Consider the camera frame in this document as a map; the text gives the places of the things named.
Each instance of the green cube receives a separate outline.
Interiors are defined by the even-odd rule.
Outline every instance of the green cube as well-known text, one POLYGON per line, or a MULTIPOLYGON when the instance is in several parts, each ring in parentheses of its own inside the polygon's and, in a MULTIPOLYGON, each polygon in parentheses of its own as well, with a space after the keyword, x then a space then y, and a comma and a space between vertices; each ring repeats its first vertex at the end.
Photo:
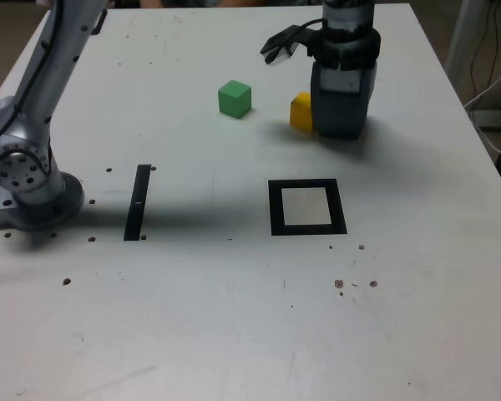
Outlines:
POLYGON ((230 81, 219 89, 219 111, 240 119, 251 109, 251 87, 230 81))

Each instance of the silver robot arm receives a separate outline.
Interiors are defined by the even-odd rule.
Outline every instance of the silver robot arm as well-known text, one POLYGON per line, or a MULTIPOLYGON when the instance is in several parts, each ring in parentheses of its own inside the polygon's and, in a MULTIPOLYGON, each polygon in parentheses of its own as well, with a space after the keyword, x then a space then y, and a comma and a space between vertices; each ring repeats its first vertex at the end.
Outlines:
POLYGON ((50 227, 84 201, 50 147, 54 110, 104 0, 56 0, 15 96, 0 99, 0 228, 50 227))

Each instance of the black square frame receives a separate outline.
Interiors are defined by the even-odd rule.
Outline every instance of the black square frame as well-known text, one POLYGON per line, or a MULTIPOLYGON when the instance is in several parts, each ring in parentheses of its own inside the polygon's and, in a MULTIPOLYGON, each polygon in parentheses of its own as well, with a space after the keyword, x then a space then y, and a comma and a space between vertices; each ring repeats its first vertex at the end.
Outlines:
POLYGON ((271 215, 272 236, 323 236, 347 234, 343 216, 340 192, 336 179, 325 180, 269 180, 269 211, 271 215), (284 188, 325 188, 326 202, 331 215, 331 224, 287 226, 284 222, 284 188))

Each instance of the black cable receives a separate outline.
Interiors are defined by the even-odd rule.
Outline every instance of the black cable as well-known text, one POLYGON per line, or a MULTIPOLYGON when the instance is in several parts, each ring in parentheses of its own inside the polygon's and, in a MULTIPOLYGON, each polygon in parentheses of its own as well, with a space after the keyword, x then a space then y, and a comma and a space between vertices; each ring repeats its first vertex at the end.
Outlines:
POLYGON ((37 80, 39 74, 43 70, 43 67, 48 60, 48 56, 50 55, 52 48, 56 42, 56 37, 58 36, 58 31, 59 31, 59 28, 61 27, 62 21, 63 21, 63 0, 58 0, 56 2, 56 17, 54 18, 54 21, 53 21, 50 42, 46 46, 44 55, 41 57, 41 61, 39 61, 38 66, 35 68, 35 71, 33 72, 32 78, 30 78, 30 80, 28 81, 28 84, 26 85, 26 89, 24 90, 23 94, 21 95, 20 100, 18 101, 17 104, 15 104, 13 106, 13 113, 11 114, 11 117, 9 117, 8 121, 6 121, 6 124, 4 124, 3 127, 0 129, 0 137, 2 135, 4 135, 4 133, 9 129, 11 124, 13 124, 15 119, 21 113, 23 106, 24 106, 24 103, 26 102, 26 99, 29 96, 30 90, 32 90, 32 87, 35 84, 35 81, 37 80))
POLYGON ((486 84, 486 89, 492 84, 493 71, 495 70, 495 64, 498 61, 499 56, 499 29, 498 29, 498 9, 501 5, 501 0, 497 0, 495 9, 493 10, 493 25, 495 27, 495 55, 493 56, 492 69, 490 70, 490 75, 488 76, 488 83, 486 84))
POLYGON ((272 63, 275 60, 275 58, 278 57, 278 53, 281 52, 282 48, 284 48, 296 35, 304 31, 306 28, 308 28, 310 25, 313 25, 314 23, 323 23, 323 22, 325 22, 325 18, 313 19, 307 23, 303 23, 300 27, 298 27, 292 33, 290 33, 287 36, 287 38, 284 39, 284 42, 282 42, 277 46, 276 50, 273 50, 269 54, 267 54, 266 63, 267 64, 272 63))
MULTIPOLYGON (((490 3, 488 7, 488 11, 486 12, 486 28, 484 29, 483 36, 481 37, 481 40, 478 43, 477 49, 475 50, 475 53, 473 54, 473 58, 471 60, 471 64, 469 66, 469 77, 471 79, 471 85, 473 86, 473 98, 477 97, 477 86, 475 85, 475 77, 473 76, 473 68, 475 65, 475 59, 478 56, 478 52, 480 51, 481 47, 484 44, 484 41, 486 40, 486 37, 488 36, 488 32, 490 30, 490 12, 492 11, 492 6, 493 3, 490 3)), ((475 105, 477 103, 474 102, 471 105, 471 109, 469 110, 469 117, 471 120, 475 123, 475 105)))
POLYGON ((21 148, 14 148, 14 149, 6 150, 5 152, 3 152, 0 155, 0 164, 3 161, 5 161, 5 159, 8 156, 12 155, 13 153, 20 153, 20 154, 28 156, 30 159, 32 159, 35 162, 35 164, 41 170, 41 172, 44 174, 45 177, 49 177, 52 174, 52 160, 50 158, 48 159, 48 172, 46 172, 43 168, 43 163, 41 163, 41 160, 36 155, 34 155, 29 150, 25 150, 25 149, 21 149, 21 148))

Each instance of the yellow cube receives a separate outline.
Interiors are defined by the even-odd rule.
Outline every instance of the yellow cube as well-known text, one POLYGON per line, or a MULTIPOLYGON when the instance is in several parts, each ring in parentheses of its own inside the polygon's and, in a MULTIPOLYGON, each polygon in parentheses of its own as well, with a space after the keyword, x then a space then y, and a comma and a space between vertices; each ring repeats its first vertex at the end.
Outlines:
POLYGON ((310 94, 307 92, 300 92, 291 102, 290 125, 302 131, 312 132, 310 94))

